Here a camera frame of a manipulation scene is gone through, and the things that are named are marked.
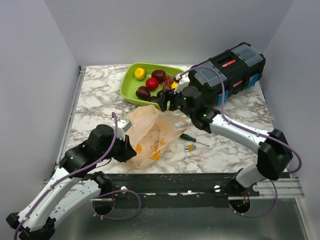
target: gray wall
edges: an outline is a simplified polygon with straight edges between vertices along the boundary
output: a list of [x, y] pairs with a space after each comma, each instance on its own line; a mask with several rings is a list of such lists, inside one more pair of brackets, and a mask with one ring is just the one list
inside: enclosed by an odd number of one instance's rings
[[248, 41], [264, 52], [293, 0], [46, 0], [80, 65], [190, 64]]
[[53, 170], [79, 68], [43, 0], [0, 7], [0, 238]]
[[[274, 125], [301, 154], [301, 180], [320, 236], [320, 1], [295, 0], [265, 57], [261, 86]], [[297, 166], [295, 160], [291, 168]]]

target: screwdriver handle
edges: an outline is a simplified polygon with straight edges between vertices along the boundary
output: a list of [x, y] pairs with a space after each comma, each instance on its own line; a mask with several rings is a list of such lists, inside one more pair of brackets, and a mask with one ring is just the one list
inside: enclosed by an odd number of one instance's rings
[[196, 139], [192, 136], [189, 136], [187, 134], [182, 133], [180, 138], [184, 139], [184, 140], [188, 140], [188, 141], [192, 141], [192, 142], [196, 142]]

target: crumpled bag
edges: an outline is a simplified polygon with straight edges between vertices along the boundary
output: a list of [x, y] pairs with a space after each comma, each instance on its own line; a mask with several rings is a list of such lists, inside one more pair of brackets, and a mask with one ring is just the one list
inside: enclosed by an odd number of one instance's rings
[[139, 106], [124, 118], [132, 123], [126, 134], [136, 156], [127, 163], [134, 168], [148, 167], [159, 160], [188, 127], [183, 117], [161, 112], [154, 105]]

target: white marble surface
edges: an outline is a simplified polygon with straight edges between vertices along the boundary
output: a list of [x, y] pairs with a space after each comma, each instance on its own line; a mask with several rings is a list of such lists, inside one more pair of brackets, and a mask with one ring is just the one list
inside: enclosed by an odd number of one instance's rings
[[[137, 106], [127, 102], [120, 95], [120, 85], [128, 65], [90, 66], [86, 68], [80, 97], [77, 103], [67, 149], [83, 142], [92, 129], [99, 124], [111, 125], [111, 112], [119, 118], [133, 111]], [[175, 65], [187, 70], [190, 66]], [[176, 111], [173, 114], [184, 116]], [[271, 131], [272, 121], [261, 88], [254, 87], [228, 98], [225, 114], [241, 123], [258, 129]], [[184, 152], [184, 146], [191, 142], [176, 139], [169, 150], [154, 164], [144, 169], [133, 169], [126, 164], [112, 160], [99, 168], [105, 173], [232, 173], [257, 160], [249, 149], [220, 135], [208, 134], [196, 129], [187, 119], [186, 134], [207, 143], [210, 147], [196, 144], [197, 150]]]

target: red sticker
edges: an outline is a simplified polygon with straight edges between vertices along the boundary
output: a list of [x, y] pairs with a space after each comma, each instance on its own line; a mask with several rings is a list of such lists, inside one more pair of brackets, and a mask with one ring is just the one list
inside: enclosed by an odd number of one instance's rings
[[239, 86], [240, 84], [242, 84], [244, 81], [243, 80], [241, 80], [241, 81], [238, 81], [237, 83], [235, 83], [235, 84], [233, 84], [233, 86], [232, 87], [237, 87], [237, 86]]
[[228, 61], [227, 63], [223, 64], [222, 67], [223, 68], [228, 67], [229, 65], [234, 64], [235, 62], [236, 62], [236, 60], [232, 59], [231, 61]]

